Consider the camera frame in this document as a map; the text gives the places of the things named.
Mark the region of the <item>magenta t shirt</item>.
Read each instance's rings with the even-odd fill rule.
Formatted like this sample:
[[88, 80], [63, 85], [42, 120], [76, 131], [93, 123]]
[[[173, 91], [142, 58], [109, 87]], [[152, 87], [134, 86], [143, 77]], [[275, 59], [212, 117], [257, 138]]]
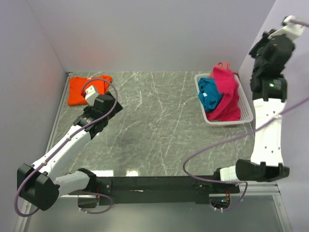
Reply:
[[229, 69], [216, 65], [213, 67], [212, 76], [215, 80], [218, 92], [222, 94], [222, 99], [216, 108], [206, 113], [209, 121], [239, 121], [241, 111], [239, 102], [239, 84], [235, 79], [235, 74]]

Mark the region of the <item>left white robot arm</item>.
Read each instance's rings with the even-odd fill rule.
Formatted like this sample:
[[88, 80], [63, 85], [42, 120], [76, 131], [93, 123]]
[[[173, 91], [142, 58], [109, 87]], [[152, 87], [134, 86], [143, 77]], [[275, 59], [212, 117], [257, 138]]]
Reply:
[[64, 176], [60, 172], [122, 109], [110, 92], [98, 95], [49, 152], [32, 165], [22, 164], [18, 168], [17, 197], [45, 211], [62, 195], [79, 190], [85, 194], [96, 193], [97, 177], [93, 172], [85, 168]]

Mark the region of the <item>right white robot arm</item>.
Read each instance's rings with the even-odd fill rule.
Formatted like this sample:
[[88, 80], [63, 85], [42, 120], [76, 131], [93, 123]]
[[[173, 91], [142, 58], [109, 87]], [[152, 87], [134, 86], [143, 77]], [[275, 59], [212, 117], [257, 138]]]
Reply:
[[282, 116], [287, 100], [287, 80], [282, 71], [295, 49], [287, 32], [264, 32], [250, 50], [254, 59], [250, 87], [255, 110], [255, 141], [250, 159], [239, 159], [234, 166], [218, 168], [212, 188], [218, 193], [229, 182], [273, 182], [289, 175], [281, 154]]

